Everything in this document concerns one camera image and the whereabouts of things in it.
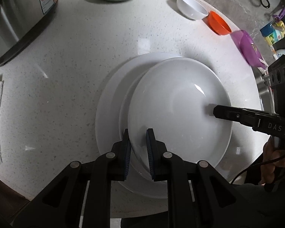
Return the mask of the right hand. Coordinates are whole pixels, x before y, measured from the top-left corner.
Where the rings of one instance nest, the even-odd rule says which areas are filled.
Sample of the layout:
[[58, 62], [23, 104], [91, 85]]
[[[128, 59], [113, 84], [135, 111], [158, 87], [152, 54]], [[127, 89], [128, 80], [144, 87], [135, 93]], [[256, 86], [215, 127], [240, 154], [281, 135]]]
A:
[[[275, 150], [274, 139], [270, 137], [263, 147], [263, 162], [275, 160], [285, 155], [285, 150]], [[261, 181], [260, 185], [270, 184], [277, 176], [276, 170], [281, 171], [282, 177], [285, 177], [285, 158], [270, 163], [261, 165]]]

